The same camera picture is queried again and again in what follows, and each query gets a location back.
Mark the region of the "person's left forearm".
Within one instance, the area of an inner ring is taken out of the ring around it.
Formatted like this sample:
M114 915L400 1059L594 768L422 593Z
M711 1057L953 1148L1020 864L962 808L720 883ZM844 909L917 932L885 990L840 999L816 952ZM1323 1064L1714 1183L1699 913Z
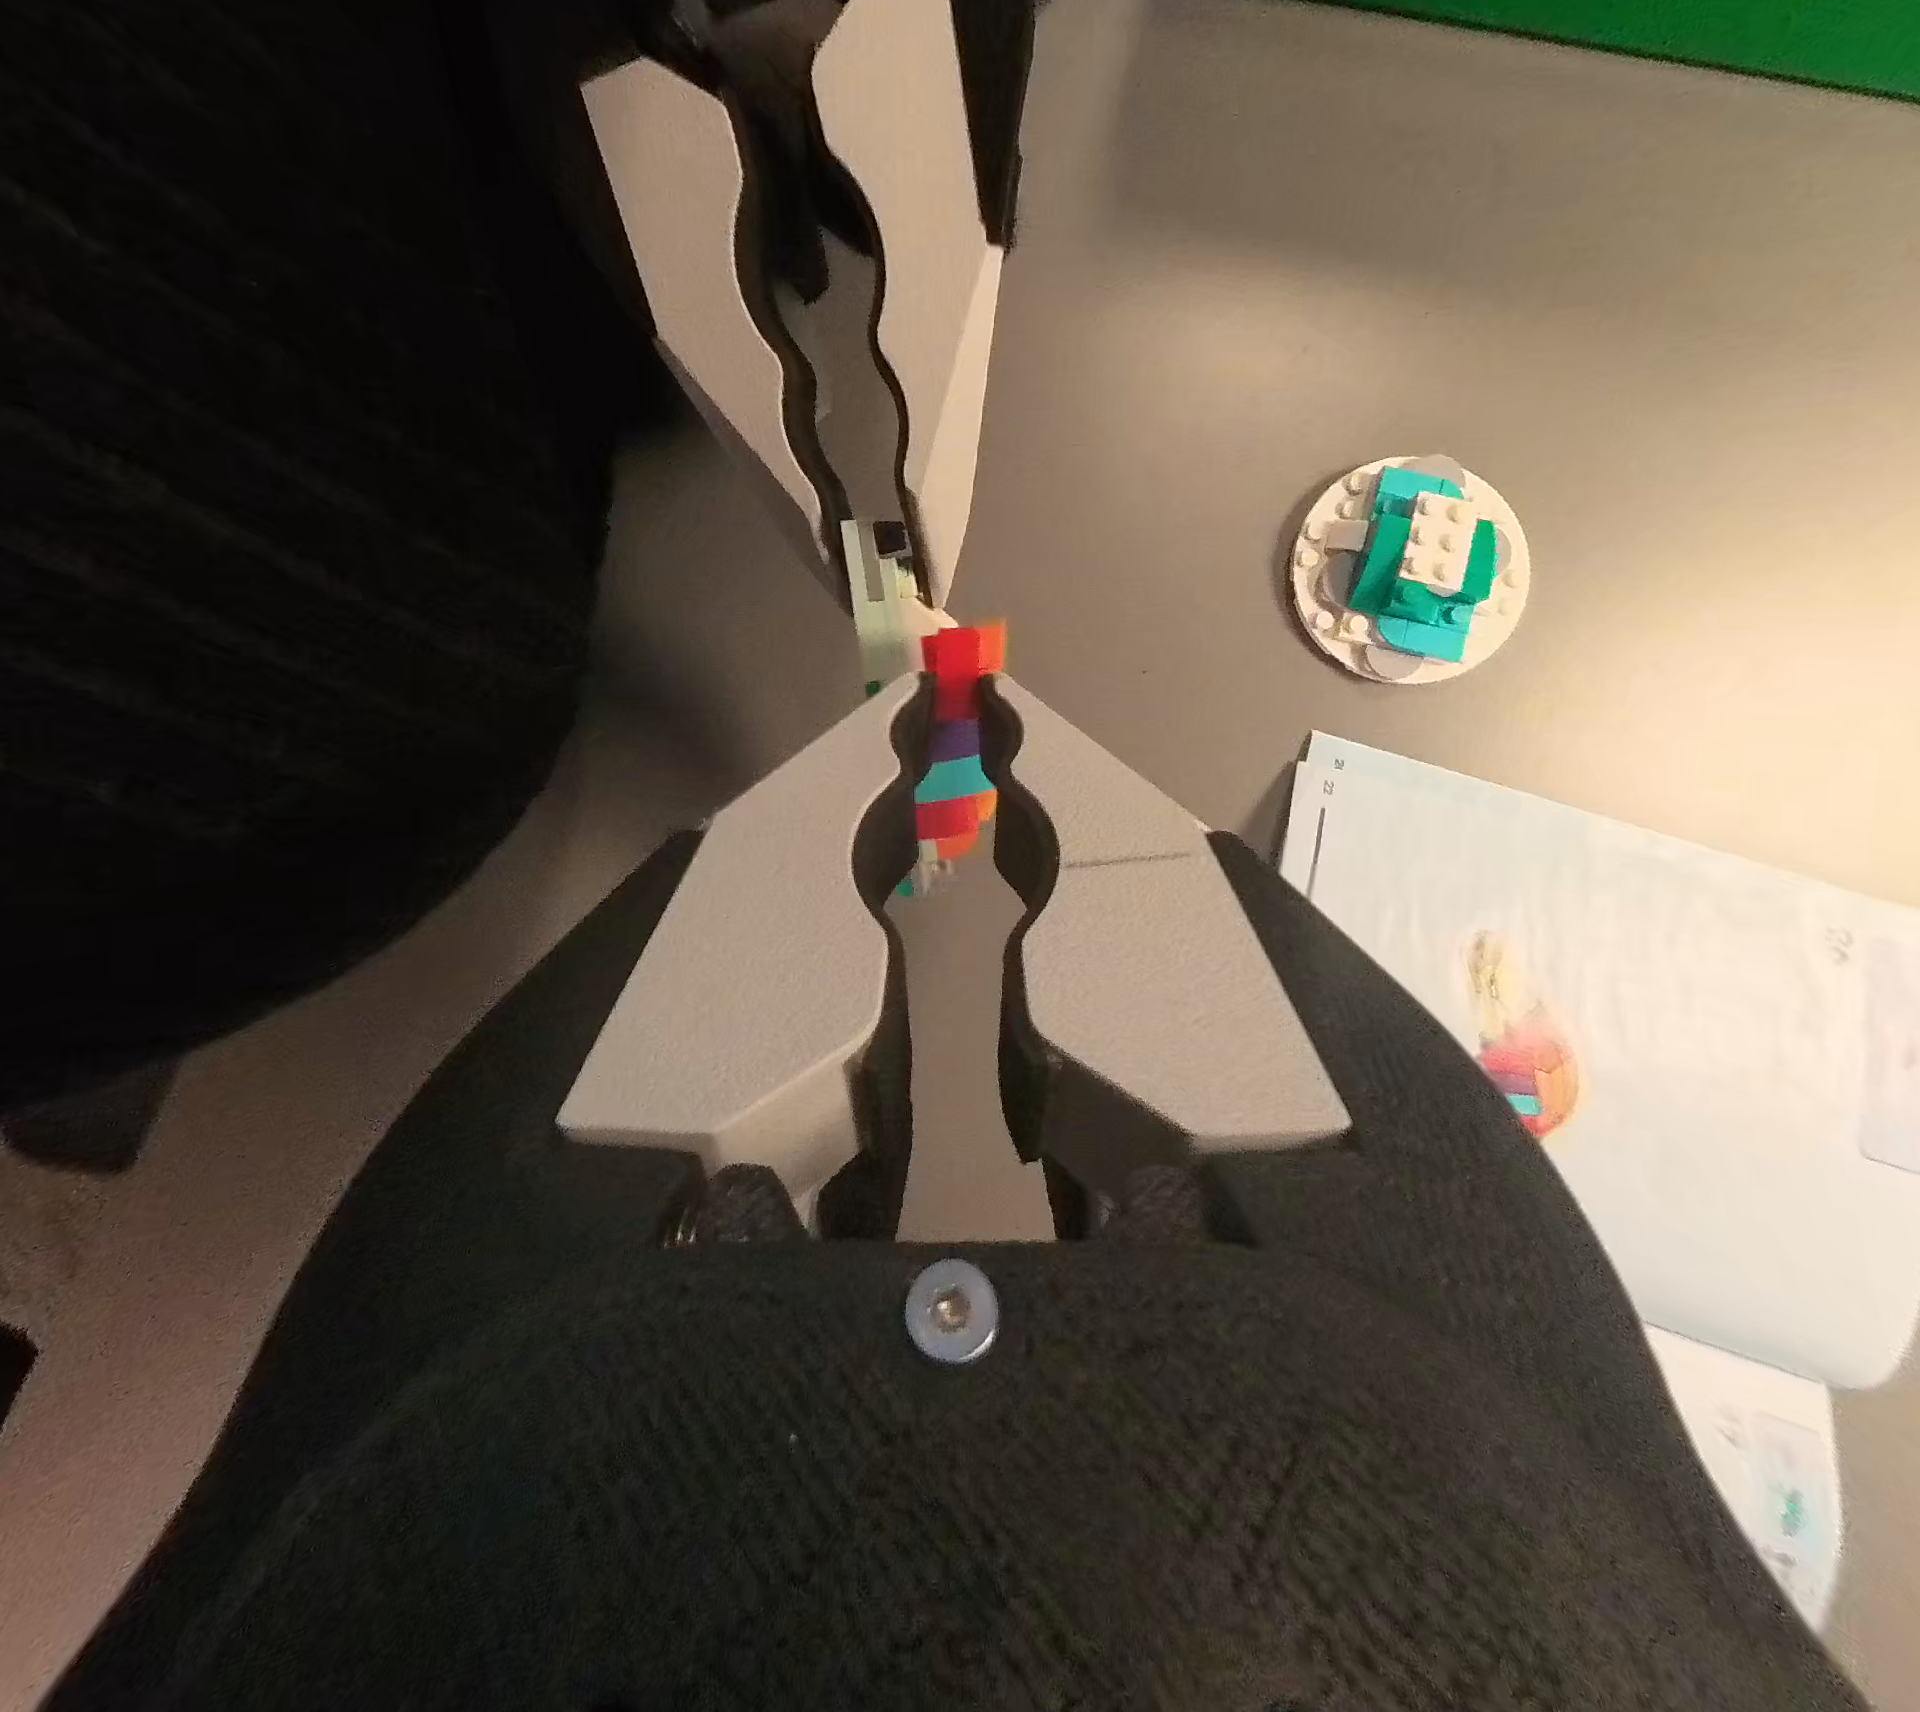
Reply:
M2 0L4 1116L514 833L649 376L598 313L481 0Z

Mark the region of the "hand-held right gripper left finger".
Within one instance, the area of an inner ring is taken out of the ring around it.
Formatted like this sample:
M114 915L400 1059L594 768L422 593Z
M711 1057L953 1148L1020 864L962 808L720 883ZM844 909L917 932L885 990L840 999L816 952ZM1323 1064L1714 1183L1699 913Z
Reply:
M889 905L917 864L933 685L866 698L695 838L556 1123L764 1169L825 1236L895 1236L909 1020Z

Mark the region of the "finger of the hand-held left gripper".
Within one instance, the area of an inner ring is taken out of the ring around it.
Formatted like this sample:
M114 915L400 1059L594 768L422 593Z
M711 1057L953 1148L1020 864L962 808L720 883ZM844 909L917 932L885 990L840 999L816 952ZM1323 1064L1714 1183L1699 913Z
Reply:
M923 600L941 611L972 521L1004 268L979 210L951 0L847 0L814 50L810 89L869 224L898 493Z
M582 85L653 347L840 611L847 497L818 436L818 379L776 296L739 107L653 57Z

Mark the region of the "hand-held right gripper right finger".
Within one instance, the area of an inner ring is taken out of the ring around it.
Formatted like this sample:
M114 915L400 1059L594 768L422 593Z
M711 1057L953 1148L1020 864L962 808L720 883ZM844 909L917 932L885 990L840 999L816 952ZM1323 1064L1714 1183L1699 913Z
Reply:
M1006 674L976 687L991 858L1020 905L998 1091L1057 1236L1141 1174L1338 1144L1349 1111L1214 837Z

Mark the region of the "round white lego base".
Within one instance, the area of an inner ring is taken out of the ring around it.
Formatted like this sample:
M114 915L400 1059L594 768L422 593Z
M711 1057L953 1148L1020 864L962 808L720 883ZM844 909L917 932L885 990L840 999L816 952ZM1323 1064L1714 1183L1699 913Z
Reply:
M1532 560L1513 506L1443 455L1333 477L1278 553L1304 641L1375 687L1433 688L1484 667L1524 621Z

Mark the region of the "multicoloured lego model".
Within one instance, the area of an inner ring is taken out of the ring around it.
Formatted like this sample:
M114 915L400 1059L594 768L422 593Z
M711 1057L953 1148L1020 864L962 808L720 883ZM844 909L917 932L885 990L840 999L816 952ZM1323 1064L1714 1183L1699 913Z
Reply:
M894 889L898 898L923 898L977 849L996 818L998 795L982 757L979 681L969 691L939 688L923 671L923 636L959 623L922 598L904 525L842 521L837 542L866 696L909 674L931 681L923 770L913 789L915 860Z

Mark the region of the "pale blue instruction booklet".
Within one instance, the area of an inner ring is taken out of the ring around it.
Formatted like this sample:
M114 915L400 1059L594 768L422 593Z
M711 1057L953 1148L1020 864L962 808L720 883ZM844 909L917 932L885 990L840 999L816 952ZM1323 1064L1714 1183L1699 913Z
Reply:
M1314 733L1276 868L1475 1059L1822 1630L1833 1399L1916 1334L1916 910Z

